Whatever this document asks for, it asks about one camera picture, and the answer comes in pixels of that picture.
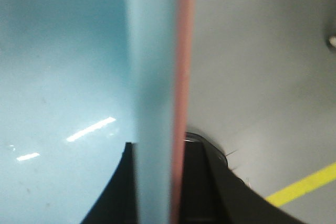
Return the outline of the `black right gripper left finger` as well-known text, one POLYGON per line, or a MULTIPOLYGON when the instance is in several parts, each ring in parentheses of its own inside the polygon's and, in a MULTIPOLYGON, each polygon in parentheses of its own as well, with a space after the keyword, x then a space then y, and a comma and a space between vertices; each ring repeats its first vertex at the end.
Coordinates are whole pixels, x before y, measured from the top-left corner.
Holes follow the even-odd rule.
POLYGON ((127 142, 108 184, 82 223, 137 223, 133 143, 127 142))

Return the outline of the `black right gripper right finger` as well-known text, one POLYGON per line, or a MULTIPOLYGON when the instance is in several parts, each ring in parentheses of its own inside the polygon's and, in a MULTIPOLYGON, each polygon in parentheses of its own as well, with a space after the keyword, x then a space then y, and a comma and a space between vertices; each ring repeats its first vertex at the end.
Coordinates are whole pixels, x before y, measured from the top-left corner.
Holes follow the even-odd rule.
POLYGON ((201 135, 185 136, 181 223, 300 223, 250 189, 223 151, 201 135))

